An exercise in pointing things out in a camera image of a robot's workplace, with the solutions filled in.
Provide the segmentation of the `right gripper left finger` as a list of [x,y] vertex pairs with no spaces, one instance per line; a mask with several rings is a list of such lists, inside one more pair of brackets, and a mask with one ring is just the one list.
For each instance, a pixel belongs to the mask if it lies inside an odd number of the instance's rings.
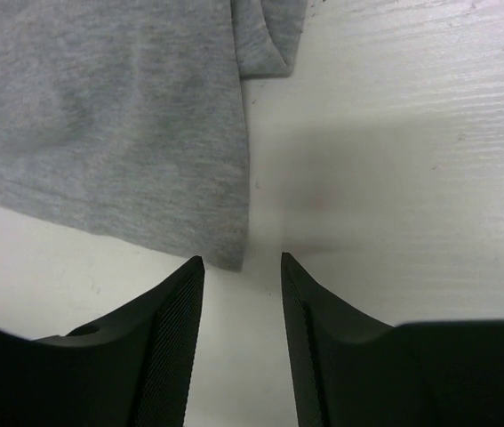
[[192,257],[160,285],[69,334],[0,330],[0,426],[181,426],[204,294]]

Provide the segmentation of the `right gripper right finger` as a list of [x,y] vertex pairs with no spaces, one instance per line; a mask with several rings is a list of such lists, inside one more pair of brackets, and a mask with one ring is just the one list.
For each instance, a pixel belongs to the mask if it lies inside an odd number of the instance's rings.
[[281,258],[301,426],[504,426],[504,319],[387,325]]

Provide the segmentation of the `grey tank top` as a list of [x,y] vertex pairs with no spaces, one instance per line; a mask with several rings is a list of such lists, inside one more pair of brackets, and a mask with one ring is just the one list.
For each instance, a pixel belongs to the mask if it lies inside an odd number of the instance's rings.
[[0,206],[240,270],[241,83],[292,73],[303,1],[0,1]]

